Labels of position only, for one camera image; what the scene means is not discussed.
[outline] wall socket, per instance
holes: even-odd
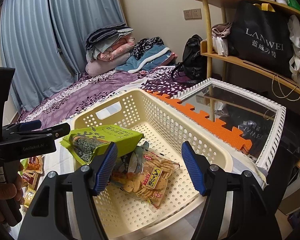
[[[185,11],[183,11],[183,14],[185,15],[185,19],[186,20],[192,19],[192,12],[191,12],[191,10],[185,10]]]
[[[201,9],[192,9],[191,14],[193,19],[202,19]]]
[[[202,19],[201,9],[184,10],[183,14],[184,14],[186,20]]]

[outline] beige laundry basket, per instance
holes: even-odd
[[[107,109],[114,109],[113,106],[118,112],[111,114]],[[100,113],[108,113],[109,116],[99,119],[97,115],[100,116]],[[195,152],[205,155],[210,163],[219,165],[227,172],[232,171],[231,155],[203,135],[202,127],[141,89],[130,90],[80,114],[74,128],[105,124],[117,124],[143,133],[145,138],[140,145],[148,141],[151,148],[181,166],[169,177],[159,209],[114,185],[107,186],[94,198],[98,215],[110,239],[141,239],[173,224],[205,201],[194,189],[181,157],[184,141],[189,141]]]

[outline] white mirror frame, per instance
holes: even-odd
[[[274,159],[275,153],[277,152],[277,148],[281,139],[282,129],[284,125],[284,119],[286,116],[286,108],[268,98],[265,98],[261,95],[253,93],[249,90],[243,89],[241,87],[237,87],[235,85],[231,85],[229,83],[219,81],[213,78],[208,78],[201,83],[186,89],[183,92],[179,92],[177,95],[172,98],[180,99],[184,101],[199,91],[209,87],[210,85],[215,85],[217,87],[223,88],[224,90],[228,90],[237,95],[243,96],[245,98],[251,99],[261,105],[264,105],[273,111],[276,112],[274,117],[274,122],[269,132],[269,136],[265,142],[265,145],[259,155],[259,158],[256,161],[256,165],[259,168],[263,168],[266,171],[269,171],[272,161]]]

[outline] human hand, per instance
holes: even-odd
[[[20,163],[19,165],[19,171],[23,170],[23,165]],[[17,176],[15,182],[7,183],[7,184],[0,184],[0,200],[6,200],[14,198],[16,201],[20,203],[20,205],[23,205],[25,202],[23,198],[23,190],[22,190],[22,178],[21,176]],[[4,216],[2,215],[0,211],[0,222],[3,223],[5,221]]]

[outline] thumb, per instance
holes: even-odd
[[[17,194],[17,188],[14,184],[0,184],[0,199],[11,199]]]

